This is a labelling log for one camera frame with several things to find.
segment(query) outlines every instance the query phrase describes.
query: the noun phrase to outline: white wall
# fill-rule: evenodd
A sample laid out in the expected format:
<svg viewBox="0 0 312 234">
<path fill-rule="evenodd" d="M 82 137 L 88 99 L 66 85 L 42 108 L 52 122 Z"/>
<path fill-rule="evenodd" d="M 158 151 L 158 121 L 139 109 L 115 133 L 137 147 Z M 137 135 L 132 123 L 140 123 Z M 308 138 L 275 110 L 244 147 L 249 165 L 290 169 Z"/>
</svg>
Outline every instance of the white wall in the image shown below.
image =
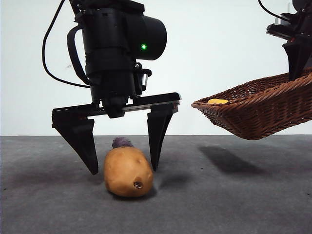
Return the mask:
<svg viewBox="0 0 312 234">
<path fill-rule="evenodd" d="M 284 73 L 284 40 L 266 34 L 274 17 L 257 0 L 141 0 L 145 15 L 164 22 L 168 43 L 156 61 L 141 61 L 153 71 L 144 95 L 179 92 L 179 112 L 167 134 L 229 134 L 212 125 L 191 103 L 249 80 Z M 275 13 L 290 0 L 263 0 Z M 59 135 L 51 128 L 53 108 L 91 102 L 89 89 L 51 79 L 41 64 L 41 45 L 59 0 L 1 1 L 1 135 Z M 66 2 L 47 42 L 49 69 L 57 77 L 79 82 L 66 47 L 75 26 Z M 81 34 L 78 51 L 83 60 Z M 148 111 L 118 119 L 96 117 L 95 135 L 146 135 Z M 282 134 L 312 134 L 312 122 Z"/>
</svg>

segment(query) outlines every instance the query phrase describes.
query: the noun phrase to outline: potato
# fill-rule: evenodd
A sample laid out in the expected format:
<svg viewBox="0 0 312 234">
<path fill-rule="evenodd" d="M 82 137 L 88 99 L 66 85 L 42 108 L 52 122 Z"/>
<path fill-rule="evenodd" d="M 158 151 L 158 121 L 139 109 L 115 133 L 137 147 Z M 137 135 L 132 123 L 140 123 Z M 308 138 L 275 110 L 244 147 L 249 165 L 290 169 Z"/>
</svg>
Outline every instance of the potato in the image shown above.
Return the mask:
<svg viewBox="0 0 312 234">
<path fill-rule="evenodd" d="M 153 186 L 153 172 L 144 153 L 135 147 L 112 149 L 104 160 L 106 189 L 118 196 L 139 197 Z"/>
</svg>

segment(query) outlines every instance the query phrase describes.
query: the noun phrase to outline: gray floor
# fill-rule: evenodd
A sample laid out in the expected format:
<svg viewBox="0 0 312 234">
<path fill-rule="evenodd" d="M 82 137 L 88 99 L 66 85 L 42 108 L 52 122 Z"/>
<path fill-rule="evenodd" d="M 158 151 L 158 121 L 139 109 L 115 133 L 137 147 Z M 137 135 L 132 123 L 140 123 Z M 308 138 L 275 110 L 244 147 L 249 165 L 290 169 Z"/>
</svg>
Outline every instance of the gray floor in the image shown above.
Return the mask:
<svg viewBox="0 0 312 234">
<path fill-rule="evenodd" d="M 129 137 L 149 157 L 146 136 Z M 312 136 L 166 136 L 144 198 L 107 192 L 61 137 L 1 138 L 2 234 L 311 234 Z"/>
</svg>

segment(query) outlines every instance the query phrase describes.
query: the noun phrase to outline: wicker basket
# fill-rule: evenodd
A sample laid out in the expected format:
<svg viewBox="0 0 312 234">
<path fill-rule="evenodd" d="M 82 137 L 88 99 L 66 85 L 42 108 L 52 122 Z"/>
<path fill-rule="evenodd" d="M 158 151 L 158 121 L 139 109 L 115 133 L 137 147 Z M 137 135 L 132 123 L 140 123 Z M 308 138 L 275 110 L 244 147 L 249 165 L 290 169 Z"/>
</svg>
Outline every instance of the wicker basket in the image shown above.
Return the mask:
<svg viewBox="0 0 312 234">
<path fill-rule="evenodd" d="M 312 68 L 288 82 L 289 74 L 256 79 L 195 101 L 213 124 L 234 135 L 258 140 L 312 119 Z M 226 104 L 207 104 L 226 99 Z"/>
</svg>

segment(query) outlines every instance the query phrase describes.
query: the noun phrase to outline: green led light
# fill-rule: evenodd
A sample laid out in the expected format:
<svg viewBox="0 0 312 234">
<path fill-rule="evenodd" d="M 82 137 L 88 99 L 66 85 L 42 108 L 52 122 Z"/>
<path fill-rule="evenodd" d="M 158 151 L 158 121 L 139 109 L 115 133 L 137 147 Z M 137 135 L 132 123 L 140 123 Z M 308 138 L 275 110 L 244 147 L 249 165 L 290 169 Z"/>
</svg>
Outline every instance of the green led light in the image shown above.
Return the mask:
<svg viewBox="0 0 312 234">
<path fill-rule="evenodd" d="M 141 50 L 142 51 L 147 50 L 147 45 L 146 44 L 141 44 Z"/>
</svg>

